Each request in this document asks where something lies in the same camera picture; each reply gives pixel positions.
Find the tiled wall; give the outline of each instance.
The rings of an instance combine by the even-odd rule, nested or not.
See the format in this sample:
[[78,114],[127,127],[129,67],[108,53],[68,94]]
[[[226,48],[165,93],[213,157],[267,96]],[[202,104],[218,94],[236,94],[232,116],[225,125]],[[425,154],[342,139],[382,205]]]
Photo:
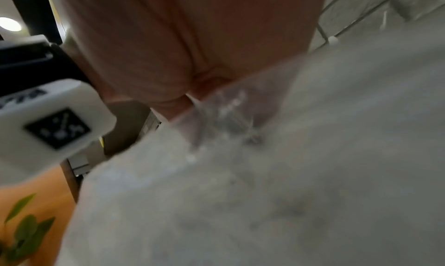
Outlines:
[[324,45],[330,36],[342,41],[402,27],[444,4],[445,0],[326,0],[311,50]]

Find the transparent plastic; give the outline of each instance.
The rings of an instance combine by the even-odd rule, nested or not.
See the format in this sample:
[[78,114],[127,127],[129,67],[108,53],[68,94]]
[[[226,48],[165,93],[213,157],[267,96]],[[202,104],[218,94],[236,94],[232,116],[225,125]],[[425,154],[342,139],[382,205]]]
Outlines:
[[85,179],[58,265],[443,265],[444,35],[218,92]]

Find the hand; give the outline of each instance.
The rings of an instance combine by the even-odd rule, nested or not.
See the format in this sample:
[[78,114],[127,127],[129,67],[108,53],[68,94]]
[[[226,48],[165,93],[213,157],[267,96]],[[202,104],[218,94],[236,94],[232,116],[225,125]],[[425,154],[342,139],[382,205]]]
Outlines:
[[215,89],[306,52],[324,0],[62,0],[101,78],[171,120]]

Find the orange surface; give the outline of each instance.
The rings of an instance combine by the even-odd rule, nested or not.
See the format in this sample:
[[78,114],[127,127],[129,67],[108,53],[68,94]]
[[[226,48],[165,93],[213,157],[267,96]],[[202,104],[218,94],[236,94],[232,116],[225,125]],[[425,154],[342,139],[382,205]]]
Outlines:
[[34,214],[38,222],[55,216],[56,219],[39,250],[29,261],[32,266],[50,266],[56,260],[63,234],[76,204],[64,173],[60,166],[57,166],[28,182],[0,189],[0,221],[2,225],[11,207],[19,199],[32,193],[37,194],[19,215],[9,221],[6,228],[1,227],[0,238],[8,246],[11,245],[18,223],[28,214]]

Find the round light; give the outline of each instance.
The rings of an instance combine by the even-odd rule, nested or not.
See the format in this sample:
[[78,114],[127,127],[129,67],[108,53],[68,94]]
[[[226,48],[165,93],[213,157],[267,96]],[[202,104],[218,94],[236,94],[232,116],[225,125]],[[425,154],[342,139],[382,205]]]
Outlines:
[[19,32],[22,30],[22,26],[16,20],[6,17],[0,17],[0,27],[11,32]]

